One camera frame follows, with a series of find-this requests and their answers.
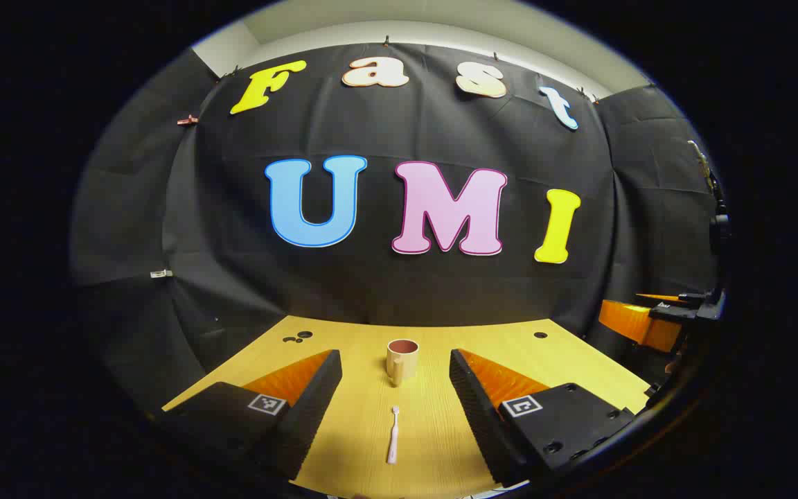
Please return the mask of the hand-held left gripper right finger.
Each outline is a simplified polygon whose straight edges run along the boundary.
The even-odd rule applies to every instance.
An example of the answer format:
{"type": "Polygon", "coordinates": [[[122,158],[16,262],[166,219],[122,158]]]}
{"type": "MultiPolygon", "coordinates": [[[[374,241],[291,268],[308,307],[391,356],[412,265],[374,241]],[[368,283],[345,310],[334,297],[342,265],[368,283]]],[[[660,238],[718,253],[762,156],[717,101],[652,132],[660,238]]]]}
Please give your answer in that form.
{"type": "Polygon", "coordinates": [[[544,383],[463,349],[449,377],[492,479],[554,484],[635,415],[579,383],[544,383]]]}

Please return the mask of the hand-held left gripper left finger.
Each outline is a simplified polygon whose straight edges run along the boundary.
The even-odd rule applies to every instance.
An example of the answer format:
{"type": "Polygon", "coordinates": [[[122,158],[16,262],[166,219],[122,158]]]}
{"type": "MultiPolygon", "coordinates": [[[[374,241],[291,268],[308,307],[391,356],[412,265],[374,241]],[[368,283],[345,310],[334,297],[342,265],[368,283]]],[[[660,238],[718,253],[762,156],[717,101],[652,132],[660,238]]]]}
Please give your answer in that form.
{"type": "Polygon", "coordinates": [[[159,423],[209,464],[294,480],[341,379],[341,354],[329,349],[246,385],[212,383],[159,423]]]}

